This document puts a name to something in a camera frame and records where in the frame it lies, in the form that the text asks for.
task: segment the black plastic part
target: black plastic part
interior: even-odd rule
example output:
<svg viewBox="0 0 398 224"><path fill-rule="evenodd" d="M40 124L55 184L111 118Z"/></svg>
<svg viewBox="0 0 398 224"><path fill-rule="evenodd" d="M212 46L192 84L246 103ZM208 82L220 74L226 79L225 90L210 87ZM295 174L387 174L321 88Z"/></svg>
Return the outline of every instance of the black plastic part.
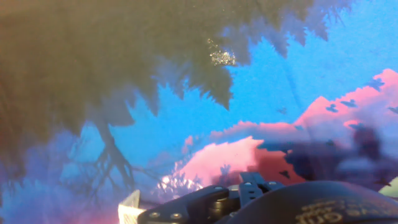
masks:
<svg viewBox="0 0 398 224"><path fill-rule="evenodd" d="M266 182L258 172L242 172L239 184L241 208L270 190L284 187L280 182Z"/></svg>
<svg viewBox="0 0 398 224"><path fill-rule="evenodd" d="M398 202L344 182L314 181L270 191L227 224L398 223Z"/></svg>
<svg viewBox="0 0 398 224"><path fill-rule="evenodd" d="M137 222L139 224L208 223L209 208L215 201L228 198L228 195L227 188L215 185L205 187L159 207L146 210L138 216Z"/></svg>

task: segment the dark tree silhouette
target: dark tree silhouette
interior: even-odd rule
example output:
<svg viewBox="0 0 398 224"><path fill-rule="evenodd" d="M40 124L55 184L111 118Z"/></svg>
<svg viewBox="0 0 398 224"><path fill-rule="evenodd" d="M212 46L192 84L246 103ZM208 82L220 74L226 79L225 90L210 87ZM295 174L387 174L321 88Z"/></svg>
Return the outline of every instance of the dark tree silhouette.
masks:
<svg viewBox="0 0 398 224"><path fill-rule="evenodd" d="M79 134L91 120L105 142L97 163L105 172L117 168L132 186L136 168L109 130L133 123L126 100L134 106L139 92L157 114L158 82L172 80L183 97L181 86L188 81L188 88L208 93L228 110L231 77L215 66L225 64L224 48L238 63L249 62L243 35L264 36L286 57L286 34L303 45L305 29L327 40L324 16L337 16L351 2L1 1L0 158L8 176L24 175L23 158L33 139L46 142L61 129ZM220 35L225 27L244 32ZM177 68L188 64L187 70L159 75L162 58Z"/></svg>

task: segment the gold lettering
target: gold lettering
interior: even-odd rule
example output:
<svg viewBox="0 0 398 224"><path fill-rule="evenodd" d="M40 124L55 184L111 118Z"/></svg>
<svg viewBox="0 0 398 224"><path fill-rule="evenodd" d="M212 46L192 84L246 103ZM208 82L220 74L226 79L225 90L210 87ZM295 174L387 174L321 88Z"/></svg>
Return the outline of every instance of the gold lettering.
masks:
<svg viewBox="0 0 398 224"><path fill-rule="evenodd" d="M355 204L347 204L347 207L348 208L358 208L359 206L355 205Z"/></svg>
<svg viewBox="0 0 398 224"><path fill-rule="evenodd" d="M322 217L317 216L316 222L315 222L314 219L312 219L312 218L309 219L308 222L309 222L309 224L322 224L322 223L324 223L325 221L324 221L324 219L323 219Z"/></svg>
<svg viewBox="0 0 398 224"><path fill-rule="evenodd" d="M343 216L337 212L330 212L323 215L324 219L329 223L336 223L343 219Z"/></svg>
<svg viewBox="0 0 398 224"><path fill-rule="evenodd" d="M296 224L307 224L304 218L300 218L300 221Z"/></svg>
<svg viewBox="0 0 398 224"><path fill-rule="evenodd" d="M353 216L353 217L358 217L361 215L361 212L358 210L354 210L354 209L347 209L346 210L347 215L349 216Z"/></svg>

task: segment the bolt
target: bolt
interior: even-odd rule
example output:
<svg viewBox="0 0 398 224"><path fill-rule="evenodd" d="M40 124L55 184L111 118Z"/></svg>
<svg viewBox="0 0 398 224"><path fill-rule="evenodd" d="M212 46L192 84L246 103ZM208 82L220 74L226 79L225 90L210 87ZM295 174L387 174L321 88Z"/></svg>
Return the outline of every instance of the bolt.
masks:
<svg viewBox="0 0 398 224"><path fill-rule="evenodd" d="M181 218L181 214L179 214L179 213L174 213L174 214L172 214L170 217L173 218L173 219L179 219L179 218Z"/></svg>
<svg viewBox="0 0 398 224"><path fill-rule="evenodd" d="M151 218L157 218L157 217L160 216L160 213L158 213L158 212L152 212L151 214L149 214L149 216L150 216Z"/></svg>

